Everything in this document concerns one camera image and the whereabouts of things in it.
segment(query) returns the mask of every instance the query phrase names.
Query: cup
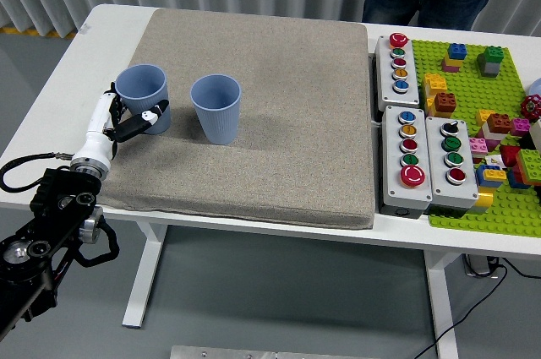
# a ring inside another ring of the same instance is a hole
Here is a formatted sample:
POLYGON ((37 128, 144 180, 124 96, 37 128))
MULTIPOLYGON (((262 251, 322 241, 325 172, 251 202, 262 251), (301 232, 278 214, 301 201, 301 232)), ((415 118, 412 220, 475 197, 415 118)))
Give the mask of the cup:
MULTIPOLYGON (((166 73, 156 65, 142 63, 125 69, 118 75, 115 87, 133 115, 150 110, 160 100, 169 100, 166 73)), ((156 135, 170 126, 171 106, 145 133, 156 135)))
POLYGON ((541 95, 541 79, 537 79, 532 83, 528 95, 541 95))
POLYGON ((242 89, 225 74, 198 79, 189 92, 206 138, 216 145, 230 144, 238 132, 242 89))

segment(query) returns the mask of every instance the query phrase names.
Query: black cable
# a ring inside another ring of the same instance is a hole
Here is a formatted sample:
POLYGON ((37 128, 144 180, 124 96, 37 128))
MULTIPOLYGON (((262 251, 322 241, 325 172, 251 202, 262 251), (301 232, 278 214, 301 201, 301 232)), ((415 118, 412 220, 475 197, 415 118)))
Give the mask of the black cable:
POLYGON ((446 329, 438 338, 436 338, 436 340, 434 341, 434 343, 430 346, 427 346, 426 348, 423 349, 422 352, 420 352, 417 356, 415 356, 414 359, 418 359, 419 357, 421 357, 426 351, 428 351, 430 348, 433 348, 439 341, 441 338, 443 338, 443 336, 445 334, 447 334, 449 331, 451 331, 453 328, 455 328, 457 325, 460 325, 464 322, 464 320, 467 318, 468 315, 470 315, 472 313, 472 311, 479 305, 481 304, 482 302, 484 302, 487 298, 489 298, 490 296, 492 296, 492 293, 494 293, 496 291, 496 289, 498 287, 500 287, 501 283, 504 281, 504 279, 506 278, 507 276, 507 268, 503 265, 503 264, 499 264, 498 266, 496 266, 496 268, 503 268, 505 269, 505 273, 503 276, 501 276, 501 279, 500 281, 498 282, 498 284, 496 286, 494 286, 494 288, 489 292, 489 294, 487 294, 485 297, 483 297, 481 300, 479 300, 478 302, 476 302, 473 307, 471 307, 469 309, 469 311, 466 313, 466 315, 464 315, 464 317, 462 317, 459 321, 457 321, 456 323, 454 323, 451 327, 449 327, 448 329, 446 329))
POLYGON ((512 264, 509 260, 507 260, 507 258, 502 258, 502 259, 504 259, 513 268, 513 270, 515 270, 520 276, 526 277, 527 279, 541 280, 541 276, 525 275, 519 269, 517 269, 514 264, 512 264))
POLYGON ((20 188, 11 188, 6 184, 6 182, 3 180, 3 177, 6 173, 11 171, 17 166, 21 166, 26 162, 30 162, 32 160, 38 160, 38 159, 62 159, 62 160, 71 160, 73 155, 70 154, 63 154, 63 153, 55 153, 55 152, 49 152, 48 154, 36 154, 36 155, 27 155, 23 156, 21 158, 13 159, 10 162, 6 163, 2 168, 0 168, 0 188, 4 192, 8 193, 21 193, 25 192, 26 190, 33 188, 34 186, 37 186, 41 182, 41 178, 37 179, 35 182, 28 184, 26 186, 22 186, 20 188))

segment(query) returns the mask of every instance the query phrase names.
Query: red lego brick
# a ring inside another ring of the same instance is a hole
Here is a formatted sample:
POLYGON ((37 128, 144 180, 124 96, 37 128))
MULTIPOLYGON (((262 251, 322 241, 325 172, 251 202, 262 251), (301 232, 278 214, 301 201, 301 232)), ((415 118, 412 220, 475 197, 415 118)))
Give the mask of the red lego brick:
POLYGON ((438 93, 434 98, 434 106, 438 112, 454 112, 456 98, 452 93, 438 93))
POLYGON ((521 150, 520 146, 500 145, 501 159, 505 166, 513 167, 516 165, 516 154, 519 150, 521 150))
POLYGON ((491 133, 509 133, 511 131, 511 120, 507 114, 490 114, 487 123, 491 133))

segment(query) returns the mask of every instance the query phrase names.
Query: metal plate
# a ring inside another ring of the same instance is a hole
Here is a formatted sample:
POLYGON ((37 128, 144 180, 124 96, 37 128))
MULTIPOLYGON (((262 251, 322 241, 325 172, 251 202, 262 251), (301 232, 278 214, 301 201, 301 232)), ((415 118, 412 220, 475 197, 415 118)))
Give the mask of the metal plate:
POLYGON ((204 348, 176 345, 171 359, 368 359, 353 356, 311 355, 304 353, 241 351, 236 349, 204 348))

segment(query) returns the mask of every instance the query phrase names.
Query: gray felt mat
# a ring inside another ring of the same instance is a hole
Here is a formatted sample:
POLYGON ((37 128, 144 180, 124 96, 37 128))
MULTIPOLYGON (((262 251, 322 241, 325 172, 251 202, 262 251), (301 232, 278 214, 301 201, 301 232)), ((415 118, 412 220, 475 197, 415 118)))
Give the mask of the gray felt mat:
POLYGON ((369 67, 360 24, 157 10, 130 64, 167 73, 172 126, 120 144, 100 203, 306 226, 374 218, 369 67), (210 144, 189 99, 201 76, 243 87, 237 138, 210 144))

